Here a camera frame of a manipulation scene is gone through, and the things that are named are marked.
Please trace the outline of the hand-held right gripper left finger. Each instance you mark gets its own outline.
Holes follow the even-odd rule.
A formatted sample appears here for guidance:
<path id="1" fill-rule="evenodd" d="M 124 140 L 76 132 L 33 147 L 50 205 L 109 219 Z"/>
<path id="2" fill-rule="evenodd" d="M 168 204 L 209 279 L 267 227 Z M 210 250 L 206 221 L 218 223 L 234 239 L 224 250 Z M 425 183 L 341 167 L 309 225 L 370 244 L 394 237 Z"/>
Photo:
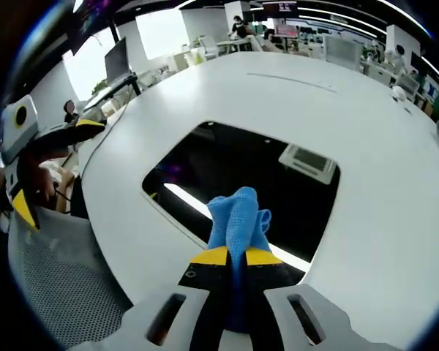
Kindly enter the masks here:
<path id="1" fill-rule="evenodd" d="M 230 303 L 230 255 L 225 246 L 193 257 L 177 284 L 129 309 L 119 329 L 74 350 L 218 350 Z"/>

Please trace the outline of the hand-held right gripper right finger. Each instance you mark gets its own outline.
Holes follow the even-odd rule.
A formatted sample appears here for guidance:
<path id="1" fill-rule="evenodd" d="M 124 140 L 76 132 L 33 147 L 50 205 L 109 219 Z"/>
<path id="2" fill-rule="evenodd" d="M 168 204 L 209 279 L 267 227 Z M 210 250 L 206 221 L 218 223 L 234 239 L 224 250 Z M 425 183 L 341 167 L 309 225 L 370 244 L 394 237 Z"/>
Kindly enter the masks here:
<path id="1" fill-rule="evenodd" d="M 307 284 L 293 284 L 271 252 L 244 254 L 244 319 L 254 350 L 373 350 L 349 316 Z"/>

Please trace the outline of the person's left hand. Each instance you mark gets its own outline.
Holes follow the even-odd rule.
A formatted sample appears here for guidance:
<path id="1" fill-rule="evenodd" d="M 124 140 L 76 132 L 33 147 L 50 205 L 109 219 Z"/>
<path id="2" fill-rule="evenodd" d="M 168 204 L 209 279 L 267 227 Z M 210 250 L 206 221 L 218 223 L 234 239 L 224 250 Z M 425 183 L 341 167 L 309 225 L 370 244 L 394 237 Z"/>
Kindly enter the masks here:
<path id="1" fill-rule="evenodd" d="M 23 162 L 25 188 L 29 190 L 29 197 L 34 205 L 50 210 L 57 209 L 57 197 L 54 182 L 50 171 L 40 165 L 50 159 L 50 154 L 24 154 Z"/>

